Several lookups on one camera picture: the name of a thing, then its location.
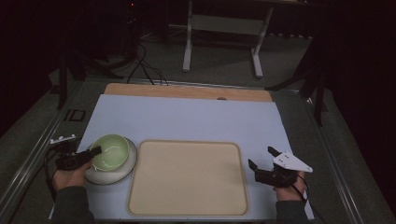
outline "dark background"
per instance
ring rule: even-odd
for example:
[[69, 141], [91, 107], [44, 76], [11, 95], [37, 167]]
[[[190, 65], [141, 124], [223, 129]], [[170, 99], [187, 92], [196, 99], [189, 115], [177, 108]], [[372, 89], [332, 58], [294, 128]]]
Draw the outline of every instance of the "dark background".
[[[124, 20], [123, 1], [2, 1], [0, 6], [0, 136], [50, 87], [48, 74], [68, 48], [106, 60], [111, 40], [106, 34]], [[167, 24], [186, 24], [187, 1], [135, 1], [136, 17], [166, 36]], [[331, 1], [316, 1], [328, 6]], [[324, 17], [322, 7], [277, 7], [269, 33], [313, 36], [299, 73], [331, 62], [326, 87], [333, 93], [363, 157], [396, 214], [395, 58], [396, 3], [335, 1]], [[201, 2], [203, 12], [249, 14], [259, 7], [219, 12]]]

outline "green bowl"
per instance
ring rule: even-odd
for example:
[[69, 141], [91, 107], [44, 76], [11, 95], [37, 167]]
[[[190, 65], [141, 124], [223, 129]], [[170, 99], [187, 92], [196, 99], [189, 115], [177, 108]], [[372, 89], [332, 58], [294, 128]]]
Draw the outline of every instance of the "green bowl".
[[125, 163], [129, 155], [128, 141], [121, 135], [108, 134], [102, 136], [91, 145], [101, 147], [102, 153], [93, 158], [93, 167], [100, 171], [112, 171]]

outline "wooden board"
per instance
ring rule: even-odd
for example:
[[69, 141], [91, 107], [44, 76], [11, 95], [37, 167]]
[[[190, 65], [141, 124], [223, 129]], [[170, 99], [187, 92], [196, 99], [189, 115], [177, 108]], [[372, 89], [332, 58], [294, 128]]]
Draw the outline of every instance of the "wooden board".
[[224, 98], [234, 101], [272, 102], [271, 95], [268, 91], [232, 88], [110, 83], [106, 87], [105, 94], [213, 100]]
[[244, 215], [248, 198], [239, 147], [219, 142], [143, 142], [128, 208], [137, 216]]

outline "table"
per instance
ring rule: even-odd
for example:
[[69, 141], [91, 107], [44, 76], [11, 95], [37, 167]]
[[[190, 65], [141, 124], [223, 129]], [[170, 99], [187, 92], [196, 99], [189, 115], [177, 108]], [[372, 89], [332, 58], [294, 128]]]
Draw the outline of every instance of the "table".
[[[256, 101], [248, 101], [250, 94]], [[270, 170], [272, 158], [266, 152], [267, 146], [291, 151], [276, 105], [271, 102], [268, 92], [110, 84], [96, 105], [78, 151], [85, 150], [98, 137], [108, 133], [126, 136], [136, 146], [146, 139], [236, 143], [241, 148], [249, 205], [247, 213], [239, 217], [133, 216], [126, 208], [133, 181], [130, 174], [112, 185], [87, 184], [90, 209], [95, 218], [123, 221], [251, 221], [276, 218], [276, 197], [272, 187], [255, 182], [247, 163], [248, 158], [252, 158], [262, 169]], [[309, 206], [305, 211], [308, 217], [313, 218]]]

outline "bowl rim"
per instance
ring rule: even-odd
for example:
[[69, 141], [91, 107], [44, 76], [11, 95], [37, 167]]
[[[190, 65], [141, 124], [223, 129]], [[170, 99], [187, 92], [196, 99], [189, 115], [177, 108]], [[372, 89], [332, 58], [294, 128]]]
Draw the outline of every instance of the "bowl rim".
[[123, 160], [120, 164], [118, 164], [118, 165], [116, 165], [116, 166], [114, 166], [114, 167], [111, 167], [111, 168], [109, 168], [109, 169], [103, 169], [103, 168], [98, 167], [97, 165], [95, 165], [95, 159], [93, 158], [92, 166], [93, 166], [93, 168], [94, 168], [95, 170], [104, 171], [104, 172], [107, 172], [107, 171], [114, 171], [115, 169], [118, 169], [120, 166], [122, 166], [122, 165], [128, 160], [128, 158], [129, 158], [129, 153], [130, 153], [130, 149], [131, 149], [131, 146], [130, 146], [129, 142], [127, 141], [127, 139], [126, 139], [124, 136], [122, 136], [122, 135], [120, 135], [120, 134], [116, 134], [116, 133], [105, 134], [105, 135], [99, 137], [98, 139], [96, 139], [96, 141], [94, 141], [94, 142], [90, 145], [90, 150], [91, 150], [92, 147], [95, 145], [95, 143], [97, 143], [99, 140], [101, 140], [101, 139], [103, 139], [103, 138], [106, 138], [106, 137], [110, 137], [110, 136], [116, 136], [116, 137], [118, 137], [118, 138], [121, 137], [121, 138], [123, 139], [123, 141], [126, 143], [126, 146], [127, 146], [127, 149], [126, 149], [127, 155], [126, 155], [126, 157], [124, 158], [124, 160]]

